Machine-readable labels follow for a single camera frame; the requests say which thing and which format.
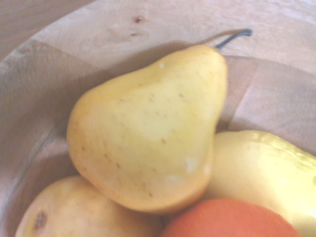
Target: wooden bowl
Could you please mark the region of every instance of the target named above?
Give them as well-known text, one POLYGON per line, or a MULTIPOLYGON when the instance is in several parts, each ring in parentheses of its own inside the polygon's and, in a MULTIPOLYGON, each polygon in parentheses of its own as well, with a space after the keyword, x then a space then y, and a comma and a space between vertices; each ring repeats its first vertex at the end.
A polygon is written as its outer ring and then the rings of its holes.
POLYGON ((12 237, 47 185, 76 174, 65 131, 100 83, 193 44, 227 45, 229 95, 219 129, 274 133, 316 155, 316 5, 96 1, 48 26, 0 63, 0 236, 12 237))

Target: brown speckle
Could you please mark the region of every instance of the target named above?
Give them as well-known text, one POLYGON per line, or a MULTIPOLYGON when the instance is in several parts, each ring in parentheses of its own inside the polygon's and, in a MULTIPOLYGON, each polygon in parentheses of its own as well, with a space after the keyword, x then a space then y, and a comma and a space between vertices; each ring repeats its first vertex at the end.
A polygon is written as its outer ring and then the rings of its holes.
POLYGON ((135 22, 136 23, 141 23, 141 22, 143 22, 145 19, 144 19, 144 17, 143 16, 137 16, 137 17, 135 17, 135 22))
POLYGON ((33 225, 34 230, 41 229, 45 226, 47 222, 47 214, 44 211, 41 211, 37 214, 35 223, 33 225))

